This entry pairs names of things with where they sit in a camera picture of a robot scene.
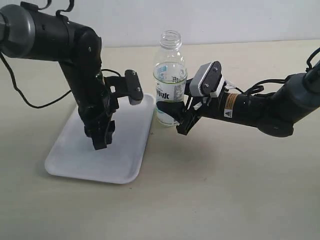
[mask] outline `white wall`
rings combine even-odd
[[[52,1],[49,13],[69,3]],[[319,13],[320,0],[75,0],[67,15],[93,27],[105,46],[118,47],[157,45],[169,29],[185,44],[320,39]]]

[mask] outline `warning label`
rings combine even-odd
[[[224,105],[224,113],[223,116],[225,118],[230,118],[232,119],[233,111],[234,111],[234,105],[236,102],[236,99],[239,94],[237,93],[230,93],[229,96],[227,97]]]

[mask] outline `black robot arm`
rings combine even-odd
[[[85,134],[92,138],[96,150],[106,148],[112,142],[115,122],[112,115],[119,108],[118,98],[129,97],[132,105],[143,99],[138,75],[127,70],[122,77],[103,77],[101,69],[101,38],[87,26],[71,22],[61,12],[70,12],[74,0],[67,10],[58,10],[55,16],[40,12],[37,5],[21,2],[0,9],[0,49],[10,58],[59,62],[70,90],[78,105],[79,116],[84,123]],[[9,69],[15,89],[18,89],[12,69]]]
[[[320,52],[317,49],[311,59]],[[293,125],[320,107],[320,61],[307,73],[289,75],[286,79],[268,79],[258,82],[247,91],[229,93],[230,83],[222,75],[221,64],[205,64],[186,83],[184,94],[188,101],[158,102],[157,107],[179,123],[178,133],[187,135],[201,117],[258,128],[274,137],[293,134]],[[278,83],[277,92],[261,94],[262,84]]]

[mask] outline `table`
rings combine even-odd
[[[242,89],[303,72],[320,40],[186,45],[189,76],[219,60]],[[156,47],[105,48],[103,66],[137,71],[153,93]],[[68,90],[57,63],[9,59],[34,104]],[[320,239],[320,110],[274,138],[202,118],[188,136],[152,122],[137,179],[113,185],[50,176],[44,160],[76,104],[27,107],[0,64],[0,239]],[[268,91],[278,89],[269,84]]]

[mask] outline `plastic bottle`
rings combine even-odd
[[[180,52],[181,35],[177,31],[168,30],[161,34],[161,48],[154,58],[153,76],[156,81],[156,101],[180,102],[184,100],[187,80],[185,59]],[[171,116],[156,109],[160,123],[166,126],[178,124]]]

